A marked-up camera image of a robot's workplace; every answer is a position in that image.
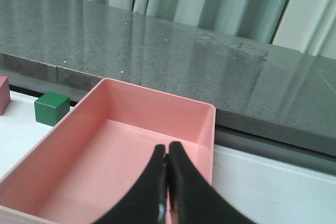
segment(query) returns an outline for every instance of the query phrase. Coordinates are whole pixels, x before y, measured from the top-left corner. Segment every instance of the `granite countertop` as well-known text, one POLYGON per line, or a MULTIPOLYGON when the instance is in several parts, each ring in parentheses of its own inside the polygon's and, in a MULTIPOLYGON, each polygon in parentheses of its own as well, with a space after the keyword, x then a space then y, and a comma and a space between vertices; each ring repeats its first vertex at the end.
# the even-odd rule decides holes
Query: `granite countertop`
POLYGON ((83 0, 0 0, 4 71, 110 77, 217 107, 216 124, 336 156, 336 60, 83 0))

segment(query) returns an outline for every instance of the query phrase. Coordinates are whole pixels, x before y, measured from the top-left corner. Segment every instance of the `green cube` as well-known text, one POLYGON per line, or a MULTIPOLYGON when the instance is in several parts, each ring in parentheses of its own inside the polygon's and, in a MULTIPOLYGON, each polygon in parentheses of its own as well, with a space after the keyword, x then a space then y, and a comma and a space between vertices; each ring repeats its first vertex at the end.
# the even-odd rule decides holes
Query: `green cube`
POLYGON ((47 92, 34 102, 36 122, 55 126, 70 110, 70 97, 47 92))

